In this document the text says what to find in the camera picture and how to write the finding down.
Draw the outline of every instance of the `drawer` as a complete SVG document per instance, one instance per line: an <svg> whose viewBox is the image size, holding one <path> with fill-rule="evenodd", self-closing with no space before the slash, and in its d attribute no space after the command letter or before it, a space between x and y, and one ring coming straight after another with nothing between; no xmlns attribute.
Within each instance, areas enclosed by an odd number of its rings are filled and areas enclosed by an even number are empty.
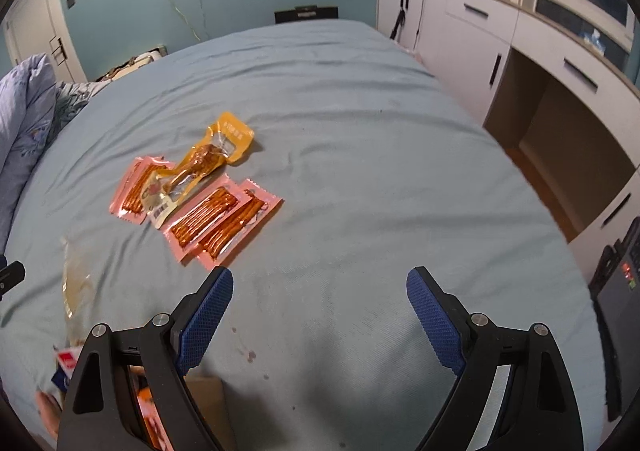
<svg viewBox="0 0 640 451"><path fill-rule="evenodd" d="M562 82L640 166L640 101L595 54L556 28L520 12L511 46Z"/></svg>
<svg viewBox="0 0 640 451"><path fill-rule="evenodd" d="M497 0L447 0L447 14L476 25L507 43L513 38L518 10Z"/></svg>
<svg viewBox="0 0 640 451"><path fill-rule="evenodd" d="M605 245L622 239L633 219L640 215L640 174L635 172L628 184L575 240L569 243L578 268L590 282Z"/></svg>

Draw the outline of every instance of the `clear plastic bag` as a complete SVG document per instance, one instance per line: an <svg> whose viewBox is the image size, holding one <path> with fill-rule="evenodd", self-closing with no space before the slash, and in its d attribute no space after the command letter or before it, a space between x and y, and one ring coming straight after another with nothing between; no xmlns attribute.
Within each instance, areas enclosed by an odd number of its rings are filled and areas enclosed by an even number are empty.
<svg viewBox="0 0 640 451"><path fill-rule="evenodd" d="M69 346L84 343L90 326L90 310L95 287L78 247L62 238L65 262L62 270L62 300L65 307L66 337Z"/></svg>

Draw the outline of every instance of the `window frame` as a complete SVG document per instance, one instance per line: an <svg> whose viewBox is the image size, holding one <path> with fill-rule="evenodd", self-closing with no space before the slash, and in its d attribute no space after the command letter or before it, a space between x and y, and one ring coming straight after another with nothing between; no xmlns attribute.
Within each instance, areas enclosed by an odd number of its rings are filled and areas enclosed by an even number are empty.
<svg viewBox="0 0 640 451"><path fill-rule="evenodd" d="M631 7L626 6L626 24L623 25L589 0L549 0L558 4L565 9L573 12L583 20L592 24L600 32L609 36L614 42L627 53L631 52L631 46L634 41L634 27L636 24L636 16ZM534 8L538 5L538 0L534 3Z"/></svg>

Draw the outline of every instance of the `transparent plastic wrapper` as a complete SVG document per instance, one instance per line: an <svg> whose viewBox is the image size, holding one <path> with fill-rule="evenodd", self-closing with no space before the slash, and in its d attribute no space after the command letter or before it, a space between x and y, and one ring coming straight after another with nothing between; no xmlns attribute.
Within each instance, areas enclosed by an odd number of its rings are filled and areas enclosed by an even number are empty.
<svg viewBox="0 0 640 451"><path fill-rule="evenodd" d="M62 301L65 307L66 337L70 347L81 346L91 329L88 319L95 287L76 246L62 239L65 262L62 270Z"/></svg>
<svg viewBox="0 0 640 451"><path fill-rule="evenodd" d="M128 222L140 225L145 221L146 211L140 200L142 188L156 170L169 170L174 164L162 157L146 156L135 159L127 169L109 207L109 212Z"/></svg>
<svg viewBox="0 0 640 451"><path fill-rule="evenodd" d="M243 189L224 174L181 206L162 227L178 261L188 256L207 232L249 200Z"/></svg>
<svg viewBox="0 0 640 451"><path fill-rule="evenodd" d="M155 171L141 198L151 223L159 229L165 219L204 177L225 163L238 161L254 139L253 130L228 111L207 127L205 136L170 170Z"/></svg>
<svg viewBox="0 0 640 451"><path fill-rule="evenodd" d="M240 187L250 200L210 229L198 242L198 260L208 271L234 257L283 202L282 198L261 189L251 180L245 180Z"/></svg>

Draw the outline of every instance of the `blue bed sheet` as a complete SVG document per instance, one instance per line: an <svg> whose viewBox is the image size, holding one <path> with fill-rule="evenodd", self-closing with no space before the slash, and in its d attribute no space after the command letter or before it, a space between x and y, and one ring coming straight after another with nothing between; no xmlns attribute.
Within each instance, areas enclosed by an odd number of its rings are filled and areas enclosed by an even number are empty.
<svg viewBox="0 0 640 451"><path fill-rule="evenodd" d="M171 311L207 273L108 206L133 157L178 160L224 110L255 129L254 150L227 172L286 200L231 264L234 297L194 370L225 381L241 451L415 449L455 379L406 297L417 265L498 325L551 328L596 447L602 350L551 215L421 65L344 20L176 52L110 84L60 133L6 248L27 278L0 304L0 375L29 429L44 432L33 393L51 390L51 348L65 342L60 237L96 284L87 330Z"/></svg>

